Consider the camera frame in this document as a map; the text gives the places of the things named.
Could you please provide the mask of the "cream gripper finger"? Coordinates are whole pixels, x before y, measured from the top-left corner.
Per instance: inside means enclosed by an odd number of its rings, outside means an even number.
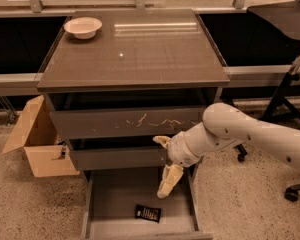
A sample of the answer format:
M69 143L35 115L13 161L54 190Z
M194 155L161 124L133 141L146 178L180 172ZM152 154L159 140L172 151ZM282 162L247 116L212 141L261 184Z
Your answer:
M167 149L171 138L168 136L158 135L153 137L153 141L157 144L160 144L163 148Z
M183 176L184 168L178 164L166 165L157 191L157 197L166 198Z

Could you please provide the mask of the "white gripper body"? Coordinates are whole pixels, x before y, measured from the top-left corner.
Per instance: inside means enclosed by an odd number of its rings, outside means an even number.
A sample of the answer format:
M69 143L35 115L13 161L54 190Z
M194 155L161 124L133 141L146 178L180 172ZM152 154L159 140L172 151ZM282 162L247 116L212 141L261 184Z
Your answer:
M182 167L190 167L196 164L200 158L195 156L189 149L185 133L180 132L173 136L168 143L168 158L174 163Z

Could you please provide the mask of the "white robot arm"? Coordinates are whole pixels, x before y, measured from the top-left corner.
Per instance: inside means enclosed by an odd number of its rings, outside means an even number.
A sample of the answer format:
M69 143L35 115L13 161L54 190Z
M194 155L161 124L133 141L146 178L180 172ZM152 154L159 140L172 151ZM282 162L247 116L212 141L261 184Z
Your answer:
M153 141L166 150L171 163L164 167L157 191L167 197L183 175L207 152L237 146L253 145L291 166L300 173L300 130L254 119L239 109L215 103L208 106L202 121L173 137L155 136Z

